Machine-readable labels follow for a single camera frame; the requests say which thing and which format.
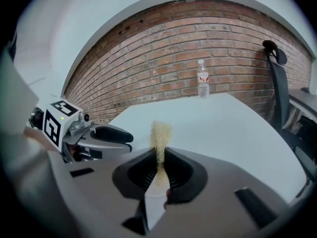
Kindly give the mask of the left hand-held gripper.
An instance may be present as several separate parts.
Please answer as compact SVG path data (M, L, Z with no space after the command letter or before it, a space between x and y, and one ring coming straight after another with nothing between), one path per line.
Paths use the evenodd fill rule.
M98 126L83 109L65 99L47 105L43 118L43 134L66 163L98 160L102 152L130 153L134 137L131 133L109 126ZM96 145L84 143L93 139L107 141Z

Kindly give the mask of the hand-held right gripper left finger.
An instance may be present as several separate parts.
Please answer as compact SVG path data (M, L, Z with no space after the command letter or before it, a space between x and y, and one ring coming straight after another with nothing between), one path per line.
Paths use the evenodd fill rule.
M159 237L159 228L146 226L145 210L138 209L145 192L128 176L128 162L139 152L105 160L66 164L49 152L54 179L80 238Z

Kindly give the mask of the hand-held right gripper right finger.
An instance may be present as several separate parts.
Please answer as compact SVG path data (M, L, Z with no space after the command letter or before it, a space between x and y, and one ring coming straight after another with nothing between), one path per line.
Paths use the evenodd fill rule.
M230 162L167 150L171 192L163 230L259 230L288 204L263 182Z

